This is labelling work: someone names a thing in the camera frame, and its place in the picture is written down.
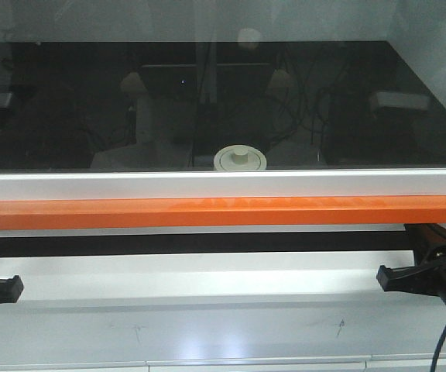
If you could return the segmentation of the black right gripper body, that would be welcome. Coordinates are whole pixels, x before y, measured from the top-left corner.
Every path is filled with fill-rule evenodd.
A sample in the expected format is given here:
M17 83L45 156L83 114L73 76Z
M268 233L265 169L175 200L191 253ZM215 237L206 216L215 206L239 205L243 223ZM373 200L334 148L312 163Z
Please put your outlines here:
M376 279L384 291L438 296L446 304L446 228L438 224L406 224L414 265L380 266Z

